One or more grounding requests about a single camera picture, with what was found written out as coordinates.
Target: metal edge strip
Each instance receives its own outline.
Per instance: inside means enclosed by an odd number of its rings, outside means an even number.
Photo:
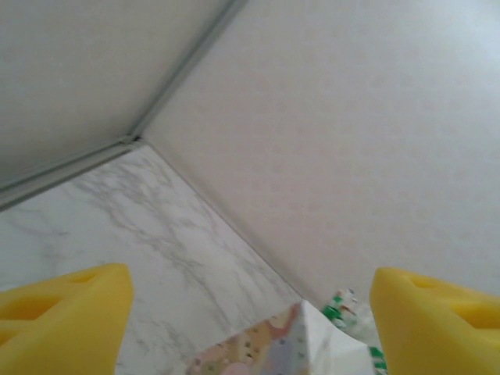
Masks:
[[[167,74],[162,89],[130,129],[128,135],[131,138],[136,138],[144,132],[145,128],[155,119],[165,103],[172,97],[175,90],[182,84],[184,79],[247,2],[248,0],[229,0],[224,4],[222,9],[216,12],[216,16],[207,23],[200,36],[193,41],[186,52],[177,60],[177,63],[170,71],[171,73]]]
[[[53,165],[46,166],[22,179],[13,181],[9,185],[2,187],[0,212],[131,151],[138,146],[137,143],[124,144],[118,140],[112,144],[102,145],[88,152],[74,155]]]

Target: marble surface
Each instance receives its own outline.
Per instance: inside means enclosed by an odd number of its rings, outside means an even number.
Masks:
[[[134,306],[116,374],[183,358],[299,300],[149,147],[0,213],[0,288],[109,262]]]

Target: gray veining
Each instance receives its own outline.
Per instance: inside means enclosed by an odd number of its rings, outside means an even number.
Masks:
[[[298,300],[149,147],[0,214],[0,288],[124,262],[135,299],[116,373],[175,363]]]

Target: white wall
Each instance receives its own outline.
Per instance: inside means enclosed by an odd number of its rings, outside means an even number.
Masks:
[[[253,0],[146,138],[315,302],[500,293],[500,5]]]
[[[223,0],[0,2],[0,184],[125,135]]]

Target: ceiling trim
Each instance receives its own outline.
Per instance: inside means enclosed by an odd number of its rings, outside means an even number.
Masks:
[[[220,6],[216,15],[203,27],[200,35],[188,46],[186,52],[177,60],[172,70],[166,72],[166,79],[162,88],[152,98],[141,117],[129,129],[127,134],[105,145],[99,145],[58,162],[40,166],[21,178],[2,184],[0,186],[0,211],[87,172],[96,166],[107,163],[139,146],[144,129],[152,122],[159,110],[172,97],[175,90],[247,1],[228,0]]]
[[[139,144],[140,142],[123,143],[122,139],[119,139],[78,155],[72,155],[69,158],[44,166],[25,177],[11,181],[9,184],[2,186],[0,211],[126,154]]]
[[[140,137],[145,128],[155,119],[158,112],[172,97],[175,90],[182,84],[193,68],[207,53],[213,43],[226,29],[227,25],[243,8],[248,0],[229,0],[216,12],[200,35],[194,39],[186,52],[177,60],[172,70],[168,72],[166,80],[158,94],[151,100],[141,117],[132,126],[128,133],[130,139]]]

